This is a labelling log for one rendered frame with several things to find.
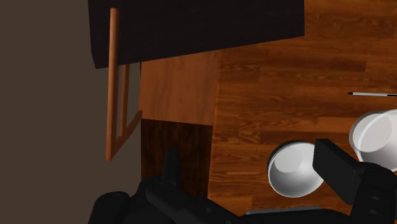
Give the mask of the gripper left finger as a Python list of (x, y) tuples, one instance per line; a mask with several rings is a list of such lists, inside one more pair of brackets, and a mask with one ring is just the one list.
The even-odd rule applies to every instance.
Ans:
[(135, 195), (109, 192), (94, 203), (88, 224), (246, 224), (207, 198), (181, 190), (179, 150), (167, 150), (161, 176), (147, 178)]

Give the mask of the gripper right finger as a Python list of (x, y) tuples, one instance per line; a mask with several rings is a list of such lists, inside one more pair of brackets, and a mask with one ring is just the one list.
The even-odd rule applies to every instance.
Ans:
[(397, 175), (370, 162), (359, 162), (329, 139), (317, 139), (313, 169), (348, 205), (351, 224), (394, 224)]

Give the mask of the white bowl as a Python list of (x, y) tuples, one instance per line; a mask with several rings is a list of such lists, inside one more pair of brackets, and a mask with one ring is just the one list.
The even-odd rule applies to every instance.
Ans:
[(314, 170), (314, 144), (305, 141), (288, 141), (270, 154), (267, 162), (268, 182), (278, 194), (304, 197), (317, 190), (323, 178)]

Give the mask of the white cup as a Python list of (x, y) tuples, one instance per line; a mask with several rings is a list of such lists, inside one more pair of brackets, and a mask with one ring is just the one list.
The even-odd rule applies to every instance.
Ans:
[(397, 109), (372, 111), (359, 117), (349, 132), (349, 143), (361, 162), (397, 171)]

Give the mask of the grey pen with black tip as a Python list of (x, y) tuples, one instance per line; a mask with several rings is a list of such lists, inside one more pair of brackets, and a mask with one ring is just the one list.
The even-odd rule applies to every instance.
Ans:
[(388, 94), (388, 93), (348, 92), (347, 94), (360, 95), (360, 96), (374, 96), (374, 97), (397, 97), (397, 94)]

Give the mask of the brown wooden desk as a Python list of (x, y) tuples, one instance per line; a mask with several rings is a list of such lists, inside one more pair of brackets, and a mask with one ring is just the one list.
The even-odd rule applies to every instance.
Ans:
[(245, 208), (319, 205), (348, 213), (328, 185), (300, 199), (278, 195), (266, 175), (272, 150), (328, 138), (350, 151), (355, 119), (397, 108), (397, 0), (305, 0), (305, 36), (223, 50), (209, 197)]

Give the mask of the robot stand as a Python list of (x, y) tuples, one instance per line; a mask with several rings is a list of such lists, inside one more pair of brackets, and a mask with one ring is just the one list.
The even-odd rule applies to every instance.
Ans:
[(97, 69), (108, 66), (110, 11), (119, 12), (118, 64), (304, 36), (304, 0), (88, 0)]

